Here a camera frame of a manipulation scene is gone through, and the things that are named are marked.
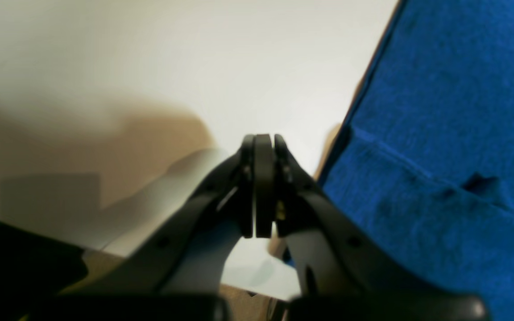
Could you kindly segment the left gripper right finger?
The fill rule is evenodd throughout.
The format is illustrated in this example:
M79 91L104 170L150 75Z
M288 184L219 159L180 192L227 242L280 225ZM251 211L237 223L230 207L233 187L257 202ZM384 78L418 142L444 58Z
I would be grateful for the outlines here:
M301 295L286 321L487 321L484 302L409 272L328 199L280 135L253 140L254 234L276 227Z

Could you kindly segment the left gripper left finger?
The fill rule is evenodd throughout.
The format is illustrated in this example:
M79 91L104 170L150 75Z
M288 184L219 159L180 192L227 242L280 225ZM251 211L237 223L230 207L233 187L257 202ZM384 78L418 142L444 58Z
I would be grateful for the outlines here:
M230 321L225 262L253 235L255 136L220 163L118 268L30 313L31 321Z

